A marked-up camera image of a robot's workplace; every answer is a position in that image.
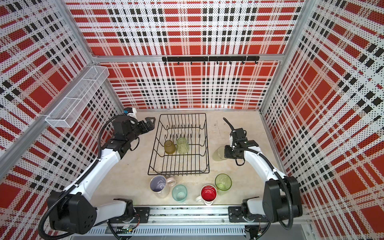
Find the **pale green frosted glass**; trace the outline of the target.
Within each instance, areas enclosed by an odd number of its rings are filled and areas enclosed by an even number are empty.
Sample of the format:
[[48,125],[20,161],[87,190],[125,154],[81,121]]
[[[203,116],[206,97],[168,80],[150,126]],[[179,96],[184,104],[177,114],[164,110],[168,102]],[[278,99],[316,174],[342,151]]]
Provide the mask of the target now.
[[217,161],[217,162],[227,160],[227,158],[225,157],[225,146],[221,146],[221,147],[219,147],[219,148],[214,152],[214,154],[213,154],[213,160],[214,160],[214,161]]

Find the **clear green glass tumbler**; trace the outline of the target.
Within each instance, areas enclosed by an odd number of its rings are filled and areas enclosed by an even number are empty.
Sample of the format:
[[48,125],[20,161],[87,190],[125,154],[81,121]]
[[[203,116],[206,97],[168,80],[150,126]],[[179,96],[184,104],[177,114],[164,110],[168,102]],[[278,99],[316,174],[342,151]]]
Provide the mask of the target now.
[[232,184],[232,179],[227,174],[218,174],[215,178],[215,185],[219,191],[228,191]]

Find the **amber textured glass cup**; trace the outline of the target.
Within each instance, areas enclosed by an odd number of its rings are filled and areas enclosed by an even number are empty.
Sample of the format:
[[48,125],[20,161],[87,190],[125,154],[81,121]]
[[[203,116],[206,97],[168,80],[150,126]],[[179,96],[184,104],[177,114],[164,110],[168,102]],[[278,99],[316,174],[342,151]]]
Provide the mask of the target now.
[[173,141],[166,140],[164,143],[164,150],[167,155],[172,155],[176,152],[176,146]]

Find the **green ribbed glass cup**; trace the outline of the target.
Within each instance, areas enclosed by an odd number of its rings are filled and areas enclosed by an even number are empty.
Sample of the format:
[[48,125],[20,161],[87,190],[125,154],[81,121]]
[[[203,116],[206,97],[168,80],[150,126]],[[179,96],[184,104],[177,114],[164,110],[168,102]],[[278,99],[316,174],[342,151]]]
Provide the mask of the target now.
[[180,155],[185,155],[189,152],[189,143],[186,138],[177,139],[177,153]]

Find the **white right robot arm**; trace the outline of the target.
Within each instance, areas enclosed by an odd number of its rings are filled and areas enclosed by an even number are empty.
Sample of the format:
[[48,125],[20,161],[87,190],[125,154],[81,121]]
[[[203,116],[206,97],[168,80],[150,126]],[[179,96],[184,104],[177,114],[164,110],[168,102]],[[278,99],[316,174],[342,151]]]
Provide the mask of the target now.
[[294,218],[303,215],[297,179],[278,170],[262,153],[256,141],[247,139],[247,132],[242,128],[231,127],[225,158],[235,161],[242,159],[249,163],[264,182],[262,198],[243,200],[243,216],[249,220],[263,216],[271,223],[280,223],[286,230],[291,229]]

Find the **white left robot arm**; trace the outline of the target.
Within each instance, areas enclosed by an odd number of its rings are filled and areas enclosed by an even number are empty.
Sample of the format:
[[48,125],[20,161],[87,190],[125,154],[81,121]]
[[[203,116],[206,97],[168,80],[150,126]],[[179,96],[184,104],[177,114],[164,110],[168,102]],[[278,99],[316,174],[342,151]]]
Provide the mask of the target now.
[[155,128],[156,119],[143,121],[129,115],[117,115],[107,121],[98,136],[98,156],[87,169],[62,192],[52,192],[47,199],[38,232],[45,240],[58,240],[72,234],[86,234],[93,227],[113,218],[132,221],[139,215],[132,200],[117,198],[112,203],[94,207],[90,200],[107,173],[128,151],[139,136]]

